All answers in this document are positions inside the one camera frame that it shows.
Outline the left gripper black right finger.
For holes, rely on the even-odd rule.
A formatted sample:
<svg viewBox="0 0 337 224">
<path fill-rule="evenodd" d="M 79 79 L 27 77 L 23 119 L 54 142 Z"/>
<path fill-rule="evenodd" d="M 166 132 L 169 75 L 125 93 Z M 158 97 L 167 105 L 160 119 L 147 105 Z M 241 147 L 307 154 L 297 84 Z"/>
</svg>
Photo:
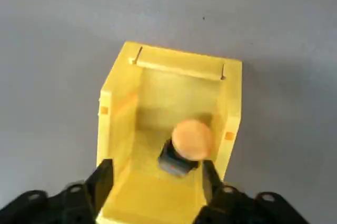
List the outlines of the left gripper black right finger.
<svg viewBox="0 0 337 224">
<path fill-rule="evenodd" d="M 251 198 L 224 184 L 210 160 L 203 161 L 202 170 L 206 205 L 194 223 L 308 223 L 281 195 L 266 191 Z"/>
</svg>

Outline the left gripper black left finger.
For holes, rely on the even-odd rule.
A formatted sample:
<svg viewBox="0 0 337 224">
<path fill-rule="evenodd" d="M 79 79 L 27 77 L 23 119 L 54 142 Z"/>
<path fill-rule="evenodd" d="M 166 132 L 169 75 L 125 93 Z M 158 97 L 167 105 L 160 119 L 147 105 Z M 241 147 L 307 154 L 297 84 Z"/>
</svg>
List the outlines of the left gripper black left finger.
<svg viewBox="0 0 337 224">
<path fill-rule="evenodd" d="M 96 223 L 113 188 L 113 160 L 104 159 L 85 180 L 50 197 L 29 190 L 1 209 L 1 223 Z"/>
</svg>

